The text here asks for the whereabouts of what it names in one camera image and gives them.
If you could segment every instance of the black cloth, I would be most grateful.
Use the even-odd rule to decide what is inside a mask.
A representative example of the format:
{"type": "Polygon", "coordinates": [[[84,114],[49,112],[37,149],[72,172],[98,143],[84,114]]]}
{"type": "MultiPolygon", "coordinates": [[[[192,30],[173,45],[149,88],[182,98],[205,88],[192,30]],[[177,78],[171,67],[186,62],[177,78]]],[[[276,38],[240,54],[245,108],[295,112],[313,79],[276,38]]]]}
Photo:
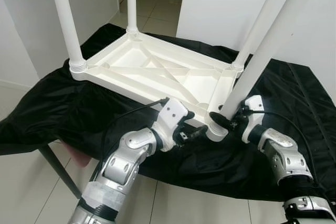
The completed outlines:
{"type": "MultiPolygon", "coordinates": [[[[88,59],[119,38],[125,30],[111,24],[101,27],[81,49],[88,59]]],[[[237,52],[221,46],[153,35],[210,57],[232,62],[237,52]]],[[[31,152],[61,139],[72,147],[100,158],[100,139],[108,122],[141,104],[89,81],[76,81],[63,67],[41,79],[0,122],[0,154],[31,152]]],[[[265,110],[292,120],[309,141],[317,175],[335,200],[336,108],[308,67],[271,60],[250,95],[262,95],[265,110]]],[[[106,147],[117,147],[122,134],[149,126],[157,112],[145,109],[119,120],[108,135],[106,147]]],[[[265,115],[264,126],[297,141],[307,162],[300,135],[280,118],[265,115]]],[[[157,152],[141,165],[140,173],[160,181],[235,198],[282,200],[264,154],[230,134],[214,143],[205,137],[157,152]]]]}

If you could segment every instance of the white tile floor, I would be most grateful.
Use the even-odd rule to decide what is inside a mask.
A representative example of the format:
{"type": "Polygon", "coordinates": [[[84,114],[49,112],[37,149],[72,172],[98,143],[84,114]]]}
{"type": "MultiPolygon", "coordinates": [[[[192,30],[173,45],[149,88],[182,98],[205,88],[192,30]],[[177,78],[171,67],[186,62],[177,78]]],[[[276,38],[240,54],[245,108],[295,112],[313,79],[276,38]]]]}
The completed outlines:
{"type": "MultiPolygon", "coordinates": [[[[138,29],[175,36],[181,0],[138,0],[138,29]]],[[[127,4],[111,21],[127,25],[127,4]]],[[[0,120],[25,91],[0,86],[0,120]]],[[[50,144],[70,176],[84,189],[97,161],[79,168],[62,144],[50,144]]],[[[66,224],[76,207],[72,195],[39,151],[0,156],[0,223],[66,224]]],[[[168,185],[139,175],[119,212],[118,224],[266,224],[285,221],[281,203],[233,199],[168,185]]]]}
{"type": "MultiPolygon", "coordinates": [[[[136,0],[139,31],[167,36],[176,36],[182,0],[136,0]]],[[[120,4],[120,11],[110,23],[126,28],[127,0],[120,4]]]]}

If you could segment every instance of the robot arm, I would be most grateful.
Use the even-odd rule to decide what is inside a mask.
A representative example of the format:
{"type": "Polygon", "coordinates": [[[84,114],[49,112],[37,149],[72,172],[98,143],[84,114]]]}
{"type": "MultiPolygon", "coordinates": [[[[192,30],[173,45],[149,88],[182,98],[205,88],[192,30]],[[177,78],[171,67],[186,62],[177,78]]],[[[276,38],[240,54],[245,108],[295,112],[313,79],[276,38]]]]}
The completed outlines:
{"type": "Polygon", "coordinates": [[[97,178],[87,184],[69,224],[112,224],[129,193],[140,164],[157,150],[169,151],[180,124],[194,116],[169,99],[150,128],[126,133],[97,178]]]}
{"type": "Polygon", "coordinates": [[[336,217],[316,187],[296,142],[262,126],[263,114],[252,113],[264,110],[261,96],[247,99],[241,107],[236,121],[230,122],[217,113],[212,113],[211,117],[219,125],[234,131],[244,143],[255,144],[267,156],[285,200],[288,223],[336,223],[336,217]]]}

